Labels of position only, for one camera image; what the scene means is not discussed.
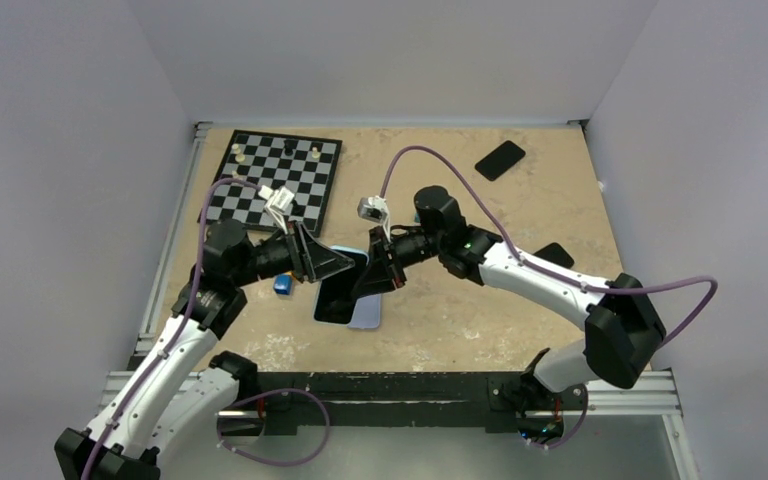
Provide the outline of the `black phone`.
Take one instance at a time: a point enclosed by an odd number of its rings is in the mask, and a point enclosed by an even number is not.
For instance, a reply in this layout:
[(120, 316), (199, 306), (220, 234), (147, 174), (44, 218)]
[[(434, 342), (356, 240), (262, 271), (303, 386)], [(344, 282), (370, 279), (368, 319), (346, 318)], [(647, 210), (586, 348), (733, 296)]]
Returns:
[(516, 166), (525, 156), (526, 151), (522, 147), (511, 140), (505, 140), (479, 160), (474, 169), (483, 178), (493, 182)]

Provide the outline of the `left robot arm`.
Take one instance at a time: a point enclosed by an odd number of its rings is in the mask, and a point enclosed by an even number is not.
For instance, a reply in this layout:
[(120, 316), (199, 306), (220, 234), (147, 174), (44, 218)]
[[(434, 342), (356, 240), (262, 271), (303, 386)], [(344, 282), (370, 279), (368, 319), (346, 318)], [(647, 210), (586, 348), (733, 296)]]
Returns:
[(54, 450), (67, 479), (157, 479), (187, 436), (226, 406), (244, 409), (263, 394), (257, 366), (224, 352), (187, 391), (194, 367), (247, 303), (242, 288), (288, 272), (318, 282), (354, 262), (297, 222), (257, 244), (236, 220), (203, 229), (192, 280), (156, 343), (114, 399), (82, 430), (67, 428)]

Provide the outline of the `lilac phone case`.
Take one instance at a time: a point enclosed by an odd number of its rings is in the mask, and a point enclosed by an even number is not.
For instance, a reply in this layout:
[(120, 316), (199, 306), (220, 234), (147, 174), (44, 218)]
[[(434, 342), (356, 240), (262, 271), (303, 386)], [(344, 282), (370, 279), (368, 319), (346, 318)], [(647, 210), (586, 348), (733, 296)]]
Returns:
[(380, 326), (382, 296), (370, 295), (356, 301), (347, 327), (353, 330), (375, 330)]

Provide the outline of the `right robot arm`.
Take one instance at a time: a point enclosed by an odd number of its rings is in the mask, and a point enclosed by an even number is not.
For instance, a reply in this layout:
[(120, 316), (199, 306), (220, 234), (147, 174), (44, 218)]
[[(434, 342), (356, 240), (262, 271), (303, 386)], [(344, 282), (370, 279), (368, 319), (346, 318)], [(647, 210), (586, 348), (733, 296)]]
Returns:
[(637, 383), (666, 330), (636, 278), (579, 274), (510, 247), (502, 236), (468, 223), (442, 186), (419, 190), (414, 207), (418, 225), (394, 233), (386, 200), (360, 199), (359, 217), (374, 226), (368, 262), (351, 299), (395, 291), (406, 284), (406, 268), (436, 258), (451, 275), (516, 294), (583, 332), (583, 340), (545, 350), (529, 364), (521, 381), (529, 404), (544, 407), (560, 392), (591, 380), (622, 389)]

